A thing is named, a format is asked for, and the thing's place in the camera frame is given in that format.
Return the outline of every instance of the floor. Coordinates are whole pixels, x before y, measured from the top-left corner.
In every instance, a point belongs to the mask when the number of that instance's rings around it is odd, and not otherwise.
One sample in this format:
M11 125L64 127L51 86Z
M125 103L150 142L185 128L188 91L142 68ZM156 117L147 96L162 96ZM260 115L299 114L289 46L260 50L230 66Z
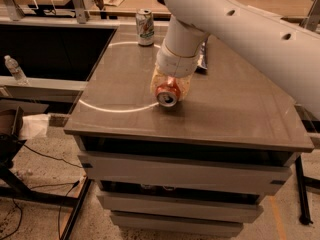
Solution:
M65 135L62 127L50 126L47 137L28 140L30 148L56 158L64 158L70 163L78 164L76 157L78 147L72 136ZM303 154L305 175L320 178L320 152ZM84 171L61 161L41 157L23 147L14 159L12 171L20 175L29 187L75 182ZM297 192L295 169L293 175L274 197L262 201L264 212L253 223L245 224L243 231L235 240L318 240L320 236L320 195L308 192L311 218L314 224L301 225L299 222L300 205ZM42 187L38 191L47 191L66 195L71 185ZM75 188L69 196L75 196L80 187ZM70 239L108 239L108 240L219 240L212 236L188 235L171 232L155 232L135 229L119 229L109 218L109 211L103 210L96 198L99 188L91 184ZM0 239L46 239L58 237L59 207L15 200L23 211L21 225L11 237L19 223L20 212L12 199L0 198ZM60 224L63 228L69 214L62 209Z

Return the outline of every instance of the gray drawer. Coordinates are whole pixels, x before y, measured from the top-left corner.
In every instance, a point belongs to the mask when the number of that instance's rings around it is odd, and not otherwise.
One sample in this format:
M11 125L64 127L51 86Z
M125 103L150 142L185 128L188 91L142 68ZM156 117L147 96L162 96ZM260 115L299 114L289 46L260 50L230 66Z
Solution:
M263 212L257 205L189 200L176 197L105 192L97 196L112 211L252 223Z
M274 195L290 168L84 151L79 159L94 180Z
M174 231L191 234L214 235L221 237L237 236L243 228L243 225L240 223L185 219L123 212L112 212L110 218L113 224L120 227Z

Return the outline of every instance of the silver can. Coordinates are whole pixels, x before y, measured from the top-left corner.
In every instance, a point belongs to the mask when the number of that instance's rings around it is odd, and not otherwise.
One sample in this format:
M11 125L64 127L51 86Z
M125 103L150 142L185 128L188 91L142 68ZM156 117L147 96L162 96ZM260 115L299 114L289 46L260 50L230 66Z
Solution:
M136 14L138 44L148 46L153 44L154 25L151 10L140 9Z

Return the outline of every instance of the paper on desk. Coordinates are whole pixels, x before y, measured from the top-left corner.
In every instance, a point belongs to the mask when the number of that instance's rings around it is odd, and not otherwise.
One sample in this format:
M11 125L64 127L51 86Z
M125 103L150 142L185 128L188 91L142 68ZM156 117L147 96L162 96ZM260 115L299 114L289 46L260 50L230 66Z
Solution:
M106 5L119 6L124 0L103 0Z
M23 117L23 125L19 132L19 140L30 140L47 136L49 115L39 114Z

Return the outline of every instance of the gray tabletop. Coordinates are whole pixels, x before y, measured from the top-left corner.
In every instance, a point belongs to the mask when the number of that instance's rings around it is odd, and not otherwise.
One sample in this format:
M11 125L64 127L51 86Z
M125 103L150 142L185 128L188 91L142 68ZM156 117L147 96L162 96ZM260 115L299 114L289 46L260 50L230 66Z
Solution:
M155 45L120 25L64 130L67 134L270 150L311 151L294 100L211 36L207 74L195 74L183 102L165 109L150 93Z

